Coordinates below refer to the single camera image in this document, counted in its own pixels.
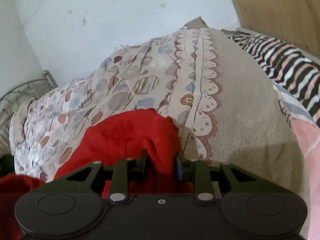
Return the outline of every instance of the white wall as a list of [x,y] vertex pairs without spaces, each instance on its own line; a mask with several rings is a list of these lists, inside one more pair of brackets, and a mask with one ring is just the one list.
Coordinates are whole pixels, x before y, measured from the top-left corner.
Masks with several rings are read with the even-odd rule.
[[85,77],[115,47],[172,33],[202,16],[210,27],[236,29],[231,0],[17,0],[42,68],[58,84]]
[[0,0],[0,97],[20,83],[43,78],[19,19],[15,0]]

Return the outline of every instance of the bed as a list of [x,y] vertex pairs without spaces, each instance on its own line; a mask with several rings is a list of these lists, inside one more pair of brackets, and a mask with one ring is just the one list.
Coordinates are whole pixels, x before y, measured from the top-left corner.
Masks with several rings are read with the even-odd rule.
[[[27,92],[35,82],[43,85]],[[27,98],[6,114],[9,144],[2,143],[17,174],[50,182],[88,127],[124,111],[155,108],[173,118],[187,159],[232,162],[296,192],[310,211],[304,157],[284,91],[277,92],[252,56],[199,18],[171,35],[115,51],[87,78],[57,87],[46,72],[24,85],[28,89],[18,93]]]

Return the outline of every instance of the pillow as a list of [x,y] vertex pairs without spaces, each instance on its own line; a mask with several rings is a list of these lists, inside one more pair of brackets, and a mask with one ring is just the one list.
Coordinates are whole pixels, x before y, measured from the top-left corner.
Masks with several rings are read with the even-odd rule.
[[28,108],[35,99],[35,97],[29,98],[27,101],[22,103],[12,116],[9,132],[10,148],[12,155],[14,155],[15,148],[18,146],[18,144],[22,143],[25,140],[23,127],[27,119]]
[[209,28],[209,26],[205,23],[205,21],[201,18],[201,16],[186,23],[185,26],[187,26],[188,30],[191,30],[191,29],[199,30],[201,28]]
[[0,157],[5,154],[9,154],[10,143],[9,143],[9,128],[11,118],[14,112],[18,109],[19,105],[26,100],[28,100],[30,96],[25,94],[9,94],[3,100],[0,101]]

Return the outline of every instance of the circular pad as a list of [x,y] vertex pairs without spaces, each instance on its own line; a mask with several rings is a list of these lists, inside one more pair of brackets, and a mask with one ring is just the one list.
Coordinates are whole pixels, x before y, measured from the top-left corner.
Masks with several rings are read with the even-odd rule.
[[231,225],[259,237],[297,232],[307,217],[307,206],[295,193],[228,193],[220,210]]
[[68,236],[93,224],[102,213],[95,193],[35,193],[16,203],[15,216],[25,233],[38,237]]

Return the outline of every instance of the metal screw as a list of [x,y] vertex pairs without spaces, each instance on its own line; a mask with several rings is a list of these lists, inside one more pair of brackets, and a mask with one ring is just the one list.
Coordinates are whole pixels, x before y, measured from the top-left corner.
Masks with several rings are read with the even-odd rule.
[[198,194],[198,199],[202,201],[209,201],[213,199],[213,195],[210,193],[200,193]]
[[125,194],[122,194],[122,193],[113,193],[113,194],[110,195],[110,199],[111,199],[112,201],[115,201],[115,202],[117,202],[117,201],[122,201],[122,200],[125,199]]

